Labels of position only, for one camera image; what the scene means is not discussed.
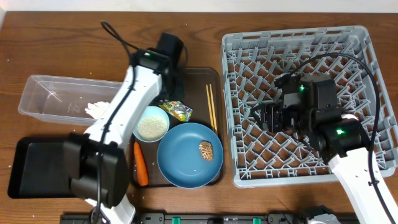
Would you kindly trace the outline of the green snack wrapper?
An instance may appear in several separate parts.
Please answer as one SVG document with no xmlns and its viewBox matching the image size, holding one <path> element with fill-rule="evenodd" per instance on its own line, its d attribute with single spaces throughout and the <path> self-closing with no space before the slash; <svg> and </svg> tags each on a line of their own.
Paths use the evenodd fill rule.
<svg viewBox="0 0 398 224">
<path fill-rule="evenodd" d="M 180 101 L 167 101 L 165 103 L 161 103 L 159 107 L 182 122 L 189 121 L 193 111 Z"/>
</svg>

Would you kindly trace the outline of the pink cup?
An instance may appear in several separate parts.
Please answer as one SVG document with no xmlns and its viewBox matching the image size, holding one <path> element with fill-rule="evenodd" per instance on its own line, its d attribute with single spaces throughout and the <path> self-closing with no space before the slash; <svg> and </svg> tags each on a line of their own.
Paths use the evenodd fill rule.
<svg viewBox="0 0 398 224">
<path fill-rule="evenodd" d="M 342 114 L 341 118 L 344 122 L 353 122 L 353 121 L 359 121 L 359 119 L 353 115 L 353 114 Z"/>
</svg>

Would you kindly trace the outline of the white tissue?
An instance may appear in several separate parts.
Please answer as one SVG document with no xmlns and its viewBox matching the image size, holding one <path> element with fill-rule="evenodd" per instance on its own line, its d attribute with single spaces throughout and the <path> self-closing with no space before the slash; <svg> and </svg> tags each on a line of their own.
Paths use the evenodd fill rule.
<svg viewBox="0 0 398 224">
<path fill-rule="evenodd" d="M 93 119 L 99 119 L 103 113 L 108 109 L 109 102 L 99 101 L 97 103 L 88 103 L 85 108 L 86 114 L 90 115 Z"/>
</svg>

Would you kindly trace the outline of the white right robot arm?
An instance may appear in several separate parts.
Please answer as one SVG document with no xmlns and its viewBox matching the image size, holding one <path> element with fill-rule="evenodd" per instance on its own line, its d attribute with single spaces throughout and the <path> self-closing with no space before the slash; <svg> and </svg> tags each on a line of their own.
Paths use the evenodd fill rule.
<svg viewBox="0 0 398 224">
<path fill-rule="evenodd" d="M 250 110 L 263 131 L 292 130 L 309 138 L 336 175 L 360 223 L 397 223 L 397 204 L 376 164 L 363 125 L 343 114 L 328 75 L 294 76 L 279 85 L 282 99 Z"/>
</svg>

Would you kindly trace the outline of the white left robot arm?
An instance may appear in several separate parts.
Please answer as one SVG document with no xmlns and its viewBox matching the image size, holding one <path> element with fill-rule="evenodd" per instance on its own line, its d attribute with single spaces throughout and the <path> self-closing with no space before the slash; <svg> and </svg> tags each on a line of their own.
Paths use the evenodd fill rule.
<svg viewBox="0 0 398 224">
<path fill-rule="evenodd" d="M 135 208 L 126 196 L 128 144 L 151 103 L 183 99 L 178 67 L 183 49 L 183 42 L 168 33 L 162 33 L 156 47 L 137 49 L 105 112 L 83 134 L 70 134 L 63 143 L 70 191 L 93 201 L 90 223 L 133 221 Z"/>
</svg>

